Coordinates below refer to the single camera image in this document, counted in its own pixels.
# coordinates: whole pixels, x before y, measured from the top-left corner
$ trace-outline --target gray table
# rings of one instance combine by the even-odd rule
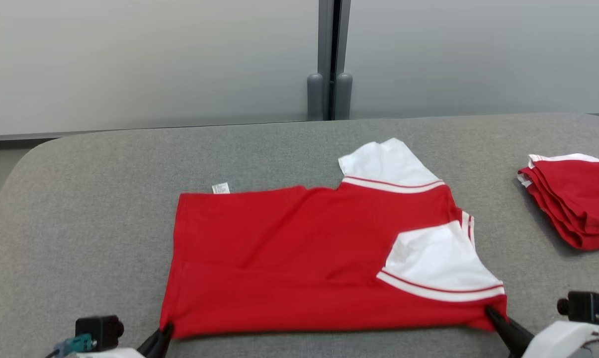
[[[396,137],[476,217],[477,251],[534,332],[570,289],[599,291],[599,252],[570,249],[515,179],[529,153],[599,158],[599,117],[574,114],[350,120],[83,134],[25,156],[0,193],[0,357],[42,357],[74,320],[117,314],[123,346],[158,325],[178,194],[338,185],[337,158]],[[468,328],[217,336],[171,358],[506,357]]]

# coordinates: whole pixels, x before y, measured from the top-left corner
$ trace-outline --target folded red shirt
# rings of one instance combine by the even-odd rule
[[[577,249],[599,249],[599,159],[532,154],[518,179],[563,240]]]
[[[474,218],[404,143],[340,158],[336,189],[182,193],[161,327],[254,331],[468,325],[506,313]]]

